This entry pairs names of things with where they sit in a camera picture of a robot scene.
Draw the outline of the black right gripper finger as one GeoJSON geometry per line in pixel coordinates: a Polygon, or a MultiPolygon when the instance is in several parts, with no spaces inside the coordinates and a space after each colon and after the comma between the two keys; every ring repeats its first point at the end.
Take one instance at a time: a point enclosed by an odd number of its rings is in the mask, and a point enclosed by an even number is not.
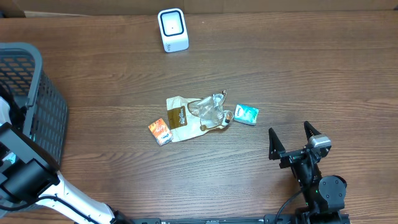
{"type": "Polygon", "coordinates": [[[305,121],[303,125],[308,140],[312,137],[318,138],[319,135],[321,135],[321,133],[317,129],[315,129],[308,121],[305,121]]]}
{"type": "Polygon", "coordinates": [[[279,140],[276,132],[269,129],[269,159],[278,160],[285,154],[285,147],[279,140]]]}

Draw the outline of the teal white tissue pack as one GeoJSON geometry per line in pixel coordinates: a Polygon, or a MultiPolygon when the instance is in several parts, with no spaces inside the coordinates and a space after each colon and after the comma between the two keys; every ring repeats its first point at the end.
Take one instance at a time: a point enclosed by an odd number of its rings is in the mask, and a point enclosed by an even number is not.
{"type": "Polygon", "coordinates": [[[255,126],[258,114],[259,110],[257,108],[237,104],[234,112],[234,120],[239,123],[255,126]]]}

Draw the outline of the beige brown bag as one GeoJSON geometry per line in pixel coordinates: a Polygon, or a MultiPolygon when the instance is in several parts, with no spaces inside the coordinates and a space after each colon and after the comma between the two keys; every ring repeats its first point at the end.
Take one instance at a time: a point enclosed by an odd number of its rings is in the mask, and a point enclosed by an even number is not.
{"type": "Polygon", "coordinates": [[[185,141],[202,136],[213,129],[227,127],[234,114],[223,108],[226,95],[227,91],[223,90],[204,98],[168,98],[167,116],[172,141],[185,141]]]}

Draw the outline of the orange tissue pack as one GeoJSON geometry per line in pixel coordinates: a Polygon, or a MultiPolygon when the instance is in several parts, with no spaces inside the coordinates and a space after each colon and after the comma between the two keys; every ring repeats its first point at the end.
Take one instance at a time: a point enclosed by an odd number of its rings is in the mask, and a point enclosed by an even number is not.
{"type": "Polygon", "coordinates": [[[169,143],[173,139],[169,127],[162,118],[154,121],[148,128],[160,146],[169,143]]]}

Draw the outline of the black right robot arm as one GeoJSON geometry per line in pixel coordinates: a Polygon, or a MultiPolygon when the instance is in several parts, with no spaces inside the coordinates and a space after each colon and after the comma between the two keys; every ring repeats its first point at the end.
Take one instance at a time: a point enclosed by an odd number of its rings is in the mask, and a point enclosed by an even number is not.
{"type": "Polygon", "coordinates": [[[269,129],[269,159],[279,160],[280,168],[290,168],[300,190],[293,194],[275,215],[265,215],[265,223],[297,224],[349,224],[348,215],[340,211],[345,207],[347,183],[338,175],[322,176],[318,163],[331,149],[331,139],[317,131],[308,121],[304,124],[308,143],[301,149],[287,152],[276,132],[269,129]],[[283,215],[284,208],[300,194],[305,207],[295,213],[283,215]]]}

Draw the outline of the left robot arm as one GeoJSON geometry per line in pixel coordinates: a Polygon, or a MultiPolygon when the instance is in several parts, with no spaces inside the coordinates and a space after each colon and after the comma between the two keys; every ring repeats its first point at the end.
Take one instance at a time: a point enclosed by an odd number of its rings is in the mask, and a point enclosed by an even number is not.
{"type": "Polygon", "coordinates": [[[131,223],[120,211],[93,200],[69,183],[55,159],[11,124],[11,107],[1,99],[1,212],[34,204],[75,223],[131,223]]]}

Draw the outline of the white barcode scanner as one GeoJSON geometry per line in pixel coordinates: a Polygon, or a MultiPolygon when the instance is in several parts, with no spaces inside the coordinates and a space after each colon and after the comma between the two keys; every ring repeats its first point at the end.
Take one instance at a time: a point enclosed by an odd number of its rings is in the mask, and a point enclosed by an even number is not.
{"type": "Polygon", "coordinates": [[[157,15],[164,50],[167,53],[189,48],[185,17],[181,9],[171,8],[157,15]]]}

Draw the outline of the grey plastic mesh basket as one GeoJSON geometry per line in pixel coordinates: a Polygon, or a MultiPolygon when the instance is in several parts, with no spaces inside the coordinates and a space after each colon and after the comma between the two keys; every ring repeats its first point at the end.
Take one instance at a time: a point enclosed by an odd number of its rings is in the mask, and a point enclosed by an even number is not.
{"type": "MultiPolygon", "coordinates": [[[[1,44],[1,99],[10,107],[11,124],[43,148],[60,167],[68,105],[46,76],[39,50],[23,42],[1,44]]],[[[32,210],[32,205],[24,210],[32,210]]]]}

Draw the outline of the brown cardboard backdrop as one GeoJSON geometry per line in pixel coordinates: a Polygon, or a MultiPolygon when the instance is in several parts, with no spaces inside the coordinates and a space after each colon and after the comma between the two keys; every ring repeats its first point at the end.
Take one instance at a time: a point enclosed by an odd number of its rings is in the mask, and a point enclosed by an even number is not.
{"type": "Polygon", "coordinates": [[[186,14],[218,14],[279,11],[392,10],[397,0],[1,0],[8,17],[26,12],[72,15],[145,15],[168,8],[186,14]]]}

